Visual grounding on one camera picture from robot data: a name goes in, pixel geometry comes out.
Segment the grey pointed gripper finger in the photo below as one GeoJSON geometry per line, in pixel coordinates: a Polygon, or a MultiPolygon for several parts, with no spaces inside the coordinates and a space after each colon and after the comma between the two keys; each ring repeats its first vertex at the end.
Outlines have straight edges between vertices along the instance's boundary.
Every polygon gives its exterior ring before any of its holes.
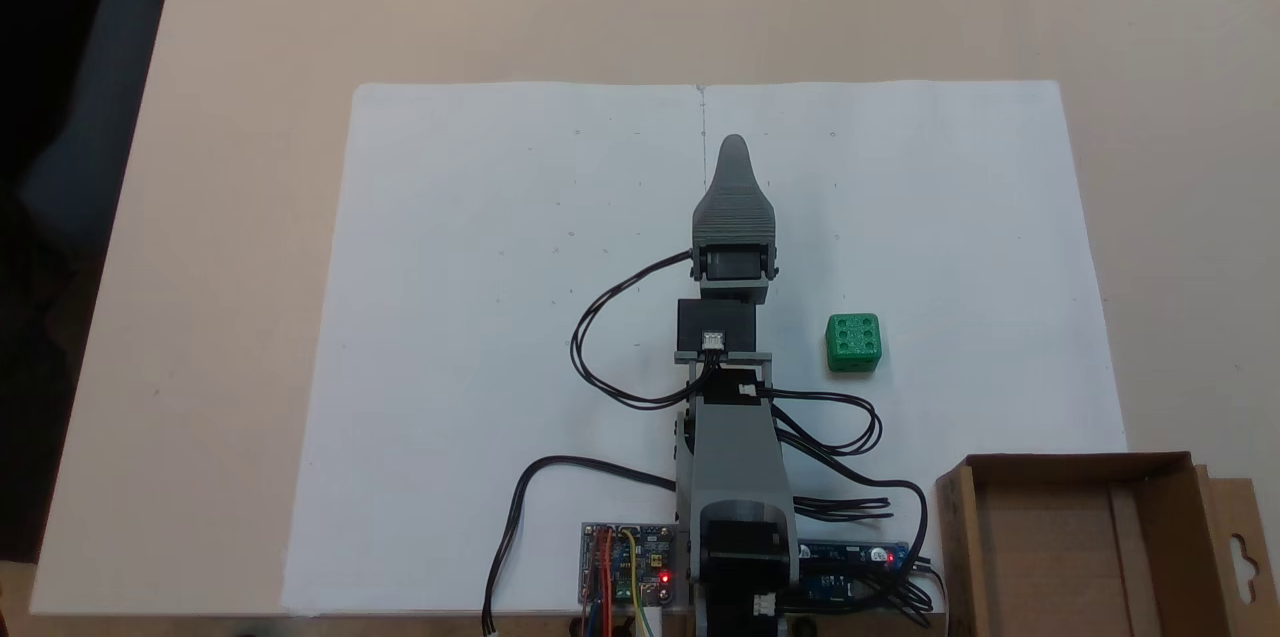
{"type": "Polygon", "coordinates": [[[776,216],[753,169],[745,137],[726,136],[716,171],[692,214],[692,248],[753,246],[776,249],[776,216]]]}

